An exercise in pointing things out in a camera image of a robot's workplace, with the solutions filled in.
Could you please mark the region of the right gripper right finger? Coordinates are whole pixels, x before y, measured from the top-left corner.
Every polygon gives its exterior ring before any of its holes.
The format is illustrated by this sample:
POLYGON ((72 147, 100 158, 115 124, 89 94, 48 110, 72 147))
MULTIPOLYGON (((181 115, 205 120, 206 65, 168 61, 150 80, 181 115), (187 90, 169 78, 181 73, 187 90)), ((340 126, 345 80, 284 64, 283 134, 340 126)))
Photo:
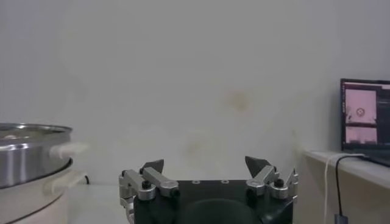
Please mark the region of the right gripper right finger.
POLYGON ((281 178, 278 169, 266 159, 245 156, 245 162, 252 177, 246 180, 246 186, 256 196, 268 193, 276 200, 297 199, 298 173, 295 168, 286 178, 281 178))

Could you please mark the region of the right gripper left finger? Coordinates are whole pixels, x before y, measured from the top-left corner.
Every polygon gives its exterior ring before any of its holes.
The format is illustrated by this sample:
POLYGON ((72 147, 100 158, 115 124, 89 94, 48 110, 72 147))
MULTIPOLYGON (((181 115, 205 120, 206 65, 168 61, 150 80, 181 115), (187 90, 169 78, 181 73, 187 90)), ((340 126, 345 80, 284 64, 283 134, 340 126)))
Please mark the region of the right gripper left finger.
POLYGON ((163 197, 179 197, 179 182, 162 174, 164 160, 147 162, 139 171, 123 170, 119 176, 119 197, 130 200, 153 200, 159 193, 163 197))

